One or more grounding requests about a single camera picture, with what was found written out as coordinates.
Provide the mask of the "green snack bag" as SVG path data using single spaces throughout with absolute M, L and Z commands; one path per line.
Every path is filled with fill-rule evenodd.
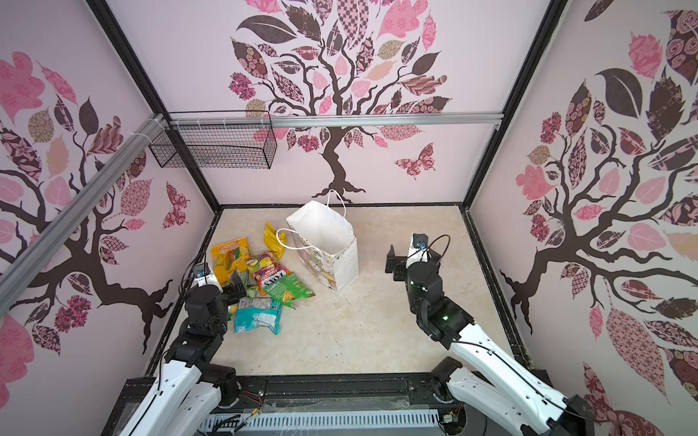
M 314 292 L 301 282 L 295 274 L 287 274 L 265 288 L 267 294 L 273 299 L 293 308 L 295 300 L 304 300 L 314 297 Z

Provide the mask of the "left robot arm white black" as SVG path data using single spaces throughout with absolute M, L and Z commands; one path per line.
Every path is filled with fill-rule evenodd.
M 229 306 L 245 296 L 241 284 L 199 282 L 184 294 L 185 321 L 158 363 L 138 404 L 123 408 L 114 435 L 198 435 L 210 413 L 238 402 L 236 371 L 212 363 L 228 331 Z

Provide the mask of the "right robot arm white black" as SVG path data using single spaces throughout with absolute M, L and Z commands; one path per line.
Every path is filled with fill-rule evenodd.
M 436 367 L 436 397 L 469 405 L 512 435 L 592 435 L 594 412 L 567 397 L 499 347 L 465 309 L 445 296 L 441 254 L 417 234 L 407 256 L 388 252 L 385 271 L 405 285 L 417 326 L 451 352 Z

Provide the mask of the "yellow snack bag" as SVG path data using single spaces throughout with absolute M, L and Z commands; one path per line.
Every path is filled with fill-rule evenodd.
M 287 239 L 285 231 L 278 231 L 271 223 L 265 224 L 263 234 L 265 246 L 277 260 L 281 260 L 285 254 Z

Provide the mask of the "orange pink snack bag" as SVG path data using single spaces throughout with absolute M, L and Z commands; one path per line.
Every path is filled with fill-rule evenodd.
M 290 271 L 281 265 L 271 252 L 249 258 L 246 266 L 247 271 L 256 281 L 261 296 L 267 296 L 268 287 L 290 274 Z

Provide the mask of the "teal snack bag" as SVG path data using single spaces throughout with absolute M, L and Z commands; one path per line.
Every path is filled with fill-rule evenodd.
M 234 333 L 265 327 L 274 335 L 280 334 L 282 308 L 281 303 L 271 298 L 242 298 L 234 315 Z

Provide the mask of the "white patterned paper bag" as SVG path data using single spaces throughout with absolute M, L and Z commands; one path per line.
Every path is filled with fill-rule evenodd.
M 342 205 L 336 212 L 331 200 Z M 341 296 L 359 278 L 358 243 L 354 227 L 346 219 L 345 199 L 334 189 L 327 202 L 310 201 L 286 218 L 287 227 L 276 231 L 291 238 L 281 245 L 298 252 L 302 265 L 335 295 Z

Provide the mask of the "yellow mango candy bag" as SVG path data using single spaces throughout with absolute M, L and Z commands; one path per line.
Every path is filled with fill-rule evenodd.
M 233 272 L 245 272 L 247 260 L 251 257 L 250 246 L 246 238 L 239 238 L 221 243 L 211 249 L 212 269 L 221 286 L 227 286 Z

